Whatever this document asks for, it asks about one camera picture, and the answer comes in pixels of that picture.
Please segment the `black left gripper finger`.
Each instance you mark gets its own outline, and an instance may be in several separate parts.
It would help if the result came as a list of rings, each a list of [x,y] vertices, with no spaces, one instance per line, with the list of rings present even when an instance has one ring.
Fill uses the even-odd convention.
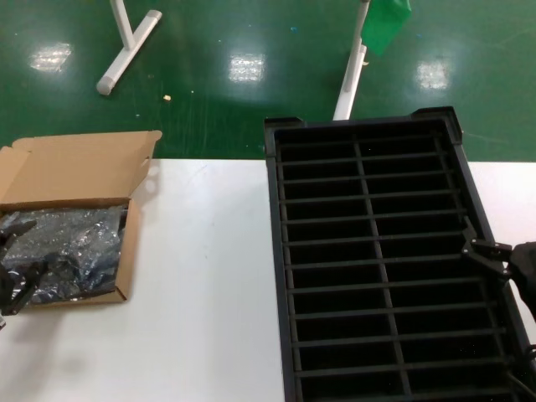
[[[8,251],[16,239],[30,231],[37,222],[30,220],[21,224],[11,224],[6,229],[1,229],[1,251]]]
[[[26,267],[18,280],[1,265],[1,315],[17,315],[39,288],[41,278],[47,273],[47,263],[43,260]]]

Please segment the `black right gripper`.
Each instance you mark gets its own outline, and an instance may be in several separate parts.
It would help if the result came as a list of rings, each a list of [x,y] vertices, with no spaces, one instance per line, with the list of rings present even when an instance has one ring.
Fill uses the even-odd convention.
[[[464,266],[472,274],[483,277],[489,283],[494,282],[499,288],[511,279],[532,319],[535,319],[535,243],[511,246],[480,239],[468,216],[463,218],[463,224],[461,260]]]

